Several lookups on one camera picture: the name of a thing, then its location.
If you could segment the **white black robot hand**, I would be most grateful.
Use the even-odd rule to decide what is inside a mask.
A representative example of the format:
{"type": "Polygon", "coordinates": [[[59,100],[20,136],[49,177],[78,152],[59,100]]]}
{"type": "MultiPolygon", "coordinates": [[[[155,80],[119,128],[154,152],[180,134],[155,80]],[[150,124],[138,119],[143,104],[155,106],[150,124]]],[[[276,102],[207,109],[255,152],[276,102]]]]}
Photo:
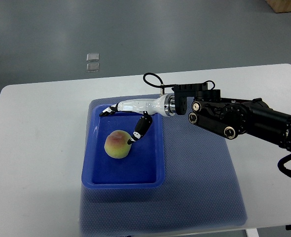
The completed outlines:
{"type": "Polygon", "coordinates": [[[127,141],[128,145],[132,145],[143,138],[147,133],[153,121],[151,117],[152,115],[160,114],[165,117],[174,115],[173,112],[169,111],[169,102],[171,98],[173,98],[172,95],[164,94],[157,99],[125,100],[107,107],[99,114],[99,116],[106,117],[117,112],[141,114],[142,116],[138,120],[134,132],[127,141]]]}

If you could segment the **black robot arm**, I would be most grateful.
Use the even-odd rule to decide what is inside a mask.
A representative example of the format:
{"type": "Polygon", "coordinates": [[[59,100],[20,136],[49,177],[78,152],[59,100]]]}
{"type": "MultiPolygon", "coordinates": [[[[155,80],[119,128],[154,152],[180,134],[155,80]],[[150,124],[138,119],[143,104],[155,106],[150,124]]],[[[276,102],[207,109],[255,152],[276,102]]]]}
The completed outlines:
{"type": "Polygon", "coordinates": [[[289,155],[281,158],[278,169],[291,178],[285,164],[291,161],[291,115],[270,108],[261,98],[253,100],[222,98],[220,90],[208,88],[208,83],[172,84],[169,112],[185,115],[187,98],[193,98],[188,114],[191,124],[232,140],[249,134],[286,149],[289,155]]]}

